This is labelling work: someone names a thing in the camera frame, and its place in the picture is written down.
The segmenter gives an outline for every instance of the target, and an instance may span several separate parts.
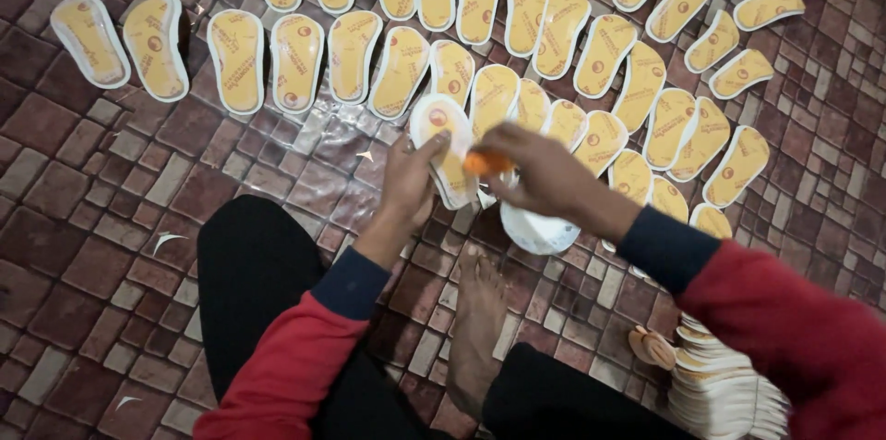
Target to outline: tiled floor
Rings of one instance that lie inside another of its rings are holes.
[[[194,23],[193,82],[176,104],[135,85],[101,92],[87,83],[48,28],[59,1],[0,0],[0,284],[10,291],[0,307],[0,438],[185,437],[216,404],[194,279],[200,224],[237,194],[263,194],[332,258],[370,216],[385,147],[400,128],[363,106],[336,105],[326,87],[304,117],[225,112],[208,60],[207,12],[239,6],[270,27],[278,15],[262,0],[182,0]],[[138,0],[102,1],[119,20]],[[705,16],[738,1],[713,0],[674,44],[647,40],[669,61],[670,83],[710,95],[710,72],[689,73],[683,54]],[[501,62],[522,74],[527,61],[502,45],[504,2],[494,42],[475,57],[478,67]],[[612,11],[611,0],[591,2],[594,16]],[[629,18],[643,24],[655,2]],[[772,158],[726,214],[742,244],[883,315],[884,4],[805,2],[802,18],[742,35],[742,48],[760,49],[778,73],[719,104],[766,136]],[[356,5],[380,13],[376,0]],[[299,12],[332,22],[316,0]],[[601,100],[578,102],[610,109],[620,84]],[[542,85],[577,98],[571,77]],[[356,156],[367,150],[373,160]],[[699,182],[679,187],[693,205],[701,201]],[[154,253],[163,232],[187,239]],[[636,361],[626,331],[640,323],[672,335],[678,311],[670,296],[626,274],[593,238],[559,257],[531,256],[510,244],[496,208],[476,217],[438,208],[383,296],[370,345],[428,423],[459,437],[476,429],[442,386],[457,286],[449,274],[468,242],[507,256],[511,312],[499,357],[508,342],[527,341],[644,405],[661,403],[666,374]],[[139,400],[120,405],[123,397]]]

